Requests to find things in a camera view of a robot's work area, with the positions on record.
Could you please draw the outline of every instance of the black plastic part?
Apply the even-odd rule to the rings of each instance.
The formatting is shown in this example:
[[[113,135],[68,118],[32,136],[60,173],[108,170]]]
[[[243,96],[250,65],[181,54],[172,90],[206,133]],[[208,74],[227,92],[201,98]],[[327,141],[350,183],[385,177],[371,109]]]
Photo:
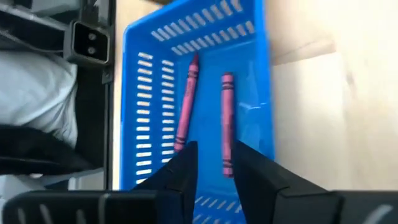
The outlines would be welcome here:
[[[72,21],[63,41],[63,57],[71,63],[92,67],[111,61],[111,37],[101,27]]]
[[[130,192],[28,192],[5,204],[3,223],[192,223],[197,164],[197,143],[190,142]]]
[[[242,142],[233,172],[247,223],[398,223],[398,192],[329,192]]]
[[[166,165],[134,190],[166,189],[180,195],[183,222],[192,223],[198,178],[198,144],[189,142]]]

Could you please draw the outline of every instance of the blue plastic basket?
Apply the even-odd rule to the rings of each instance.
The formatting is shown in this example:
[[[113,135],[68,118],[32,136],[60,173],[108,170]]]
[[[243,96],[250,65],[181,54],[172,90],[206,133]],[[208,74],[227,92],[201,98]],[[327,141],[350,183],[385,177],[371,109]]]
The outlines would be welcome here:
[[[121,189],[162,167],[173,142],[188,65],[200,54],[188,141],[198,141],[194,221],[244,223],[233,179],[222,175],[221,76],[233,72],[236,135],[274,158],[263,0],[179,0],[124,34]]]

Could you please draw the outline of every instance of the crayon tip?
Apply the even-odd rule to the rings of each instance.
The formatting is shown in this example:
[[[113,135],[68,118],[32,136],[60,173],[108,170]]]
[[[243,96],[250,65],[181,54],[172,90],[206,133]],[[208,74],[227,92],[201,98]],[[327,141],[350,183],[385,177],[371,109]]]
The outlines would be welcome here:
[[[195,53],[195,56],[193,56],[191,65],[199,65],[199,54]]]

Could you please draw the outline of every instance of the wooden table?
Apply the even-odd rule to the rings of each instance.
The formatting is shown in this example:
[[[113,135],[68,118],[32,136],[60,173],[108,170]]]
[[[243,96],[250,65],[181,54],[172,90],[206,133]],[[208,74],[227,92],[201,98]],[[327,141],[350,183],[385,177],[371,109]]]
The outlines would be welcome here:
[[[398,2],[381,1],[267,0],[277,161],[327,189],[398,189]],[[158,8],[118,0],[114,189],[123,32]]]

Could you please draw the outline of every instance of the crayon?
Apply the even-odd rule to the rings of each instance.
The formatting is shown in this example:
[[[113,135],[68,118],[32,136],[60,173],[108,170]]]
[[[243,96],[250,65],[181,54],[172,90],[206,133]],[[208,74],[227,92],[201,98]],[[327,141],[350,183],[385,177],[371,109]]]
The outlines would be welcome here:
[[[174,150],[179,152],[183,149],[187,138],[189,121],[191,116],[193,97],[199,72],[199,56],[196,53],[188,69],[187,85],[182,101],[180,121],[178,122],[177,135],[175,137]]]
[[[223,174],[232,177],[231,150],[233,146],[233,118],[234,118],[234,78],[232,73],[226,72],[222,77],[221,91],[221,127],[223,150]]]

